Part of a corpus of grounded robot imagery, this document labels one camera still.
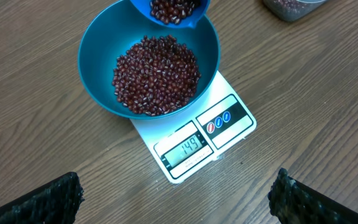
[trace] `wood grain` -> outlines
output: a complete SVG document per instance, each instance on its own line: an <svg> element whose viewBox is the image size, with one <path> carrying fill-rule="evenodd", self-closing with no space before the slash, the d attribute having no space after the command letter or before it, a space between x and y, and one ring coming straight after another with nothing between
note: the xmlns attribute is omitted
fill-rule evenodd
<svg viewBox="0 0 358 224"><path fill-rule="evenodd" d="M0 206L73 170L76 223L278 223L266 194L284 167L358 212L358 1L292 24L260 1L211 1L219 70L258 127L180 185L80 82L81 36L111 3L0 0Z"/></svg>

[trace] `pile of beans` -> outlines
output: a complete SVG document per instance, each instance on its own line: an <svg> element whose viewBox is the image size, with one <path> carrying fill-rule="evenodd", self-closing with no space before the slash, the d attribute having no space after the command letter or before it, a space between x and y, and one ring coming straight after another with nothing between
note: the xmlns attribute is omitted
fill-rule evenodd
<svg viewBox="0 0 358 224"><path fill-rule="evenodd" d="M135 114L167 114L186 106L201 78L196 57L172 35L145 36L117 58L112 85L117 101Z"/></svg>
<svg viewBox="0 0 358 224"><path fill-rule="evenodd" d="M200 6L200 0L151 0L151 15L168 25L179 24L182 19L191 16Z"/></svg>

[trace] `digital scale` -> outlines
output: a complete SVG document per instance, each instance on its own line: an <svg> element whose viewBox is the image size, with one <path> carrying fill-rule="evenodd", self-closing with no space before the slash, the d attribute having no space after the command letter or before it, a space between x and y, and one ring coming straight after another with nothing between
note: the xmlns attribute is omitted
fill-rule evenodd
<svg viewBox="0 0 358 224"><path fill-rule="evenodd" d="M158 119L132 119L165 176L179 184L256 128L256 120L217 72L189 108Z"/></svg>

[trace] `button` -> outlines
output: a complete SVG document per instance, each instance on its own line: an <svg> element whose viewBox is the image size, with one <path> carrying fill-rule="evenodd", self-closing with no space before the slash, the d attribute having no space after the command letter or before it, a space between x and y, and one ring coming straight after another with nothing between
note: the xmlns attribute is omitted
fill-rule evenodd
<svg viewBox="0 0 358 224"><path fill-rule="evenodd" d="M210 134L213 133L215 131L215 124L209 122L208 125L206 126L206 131Z"/></svg>
<svg viewBox="0 0 358 224"><path fill-rule="evenodd" d="M217 128L220 128L222 125L223 125L223 120L222 120L222 118L221 118L221 117L217 117L217 118L215 119L215 126L216 126Z"/></svg>
<svg viewBox="0 0 358 224"><path fill-rule="evenodd" d="M227 123L227 122L230 121L230 118L231 118L230 112L225 111L225 112L223 113L223 121L224 121L225 123Z"/></svg>

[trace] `plastic bowl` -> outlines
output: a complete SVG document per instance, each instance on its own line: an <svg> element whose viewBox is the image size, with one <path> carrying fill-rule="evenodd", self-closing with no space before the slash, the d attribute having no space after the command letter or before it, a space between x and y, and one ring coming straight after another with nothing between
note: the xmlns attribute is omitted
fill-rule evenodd
<svg viewBox="0 0 358 224"><path fill-rule="evenodd" d="M151 0L131 0L133 5L141 12L145 17L150 19L151 21L160 24L161 26L166 26L169 28L195 28L197 25L197 22L205 15L206 10L208 9L210 0L201 0L201 5L198 6L192 13L191 16L186 17L184 20L182 20L178 25L175 25L173 23L169 23L168 25L165 25L160 20L154 18L150 15L151 7L150 7L150 1Z"/></svg>
<svg viewBox="0 0 358 224"><path fill-rule="evenodd" d="M134 114L117 102L111 85L117 57L124 55L144 35L148 37L173 35L185 43L197 57L201 78L197 92L189 103L168 114L147 116ZM78 70L86 91L103 108L130 119L153 119L185 110L210 86L220 59L218 34L211 21L203 16L195 29L169 29L146 19L130 2L119 1L101 12L89 25L78 52Z"/></svg>

